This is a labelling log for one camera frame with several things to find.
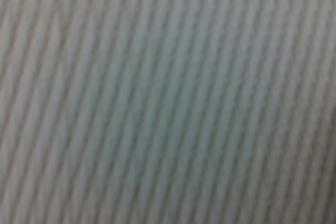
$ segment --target corrugated surface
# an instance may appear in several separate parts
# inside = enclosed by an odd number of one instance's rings
[[[333,0],[2,0],[0,222],[336,222]]]

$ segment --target gray-green fabric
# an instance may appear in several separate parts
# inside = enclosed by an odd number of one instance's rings
[[[333,224],[333,0],[0,0],[0,223]]]

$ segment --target ribbed texture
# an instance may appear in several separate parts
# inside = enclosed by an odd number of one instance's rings
[[[333,0],[0,0],[0,223],[335,224]]]

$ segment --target striped fabric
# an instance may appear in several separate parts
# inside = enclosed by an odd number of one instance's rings
[[[335,224],[335,4],[0,0],[0,223]]]

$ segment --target striped surface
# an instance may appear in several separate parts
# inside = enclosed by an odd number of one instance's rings
[[[333,0],[0,0],[0,222],[333,224]]]

